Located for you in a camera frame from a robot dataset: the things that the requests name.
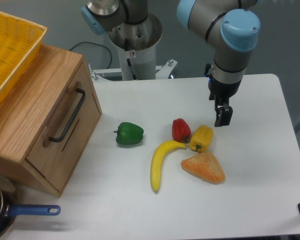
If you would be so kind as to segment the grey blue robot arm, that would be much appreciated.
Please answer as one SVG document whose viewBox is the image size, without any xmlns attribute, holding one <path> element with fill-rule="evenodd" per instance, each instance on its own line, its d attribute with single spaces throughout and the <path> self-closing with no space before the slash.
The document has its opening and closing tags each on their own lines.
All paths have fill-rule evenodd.
<svg viewBox="0 0 300 240">
<path fill-rule="evenodd" d="M 181 0 L 179 22 L 215 50 L 205 66 L 209 99 L 214 101 L 216 127 L 231 122 L 230 98 L 238 91 L 261 23 L 249 8 L 254 0 Z M 81 14 L 97 35 L 107 34 L 116 46 L 122 78 L 152 80 L 156 76 L 156 45 L 163 35 L 160 20 L 149 12 L 145 0 L 90 0 Z"/>
</svg>

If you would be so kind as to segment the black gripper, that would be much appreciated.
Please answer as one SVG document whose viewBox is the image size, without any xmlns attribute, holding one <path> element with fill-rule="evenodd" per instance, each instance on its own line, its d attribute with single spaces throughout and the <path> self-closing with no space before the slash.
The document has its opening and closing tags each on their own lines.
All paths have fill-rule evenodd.
<svg viewBox="0 0 300 240">
<path fill-rule="evenodd" d="M 214 126 L 229 126 L 233 108 L 231 106 L 224 107 L 223 104 L 228 104 L 229 98 L 237 93 L 241 84 L 241 71 L 229 72 L 222 70 L 217 65 L 207 63 L 205 65 L 205 77 L 208 78 L 209 100 L 214 100 L 216 112 Z"/>
</svg>

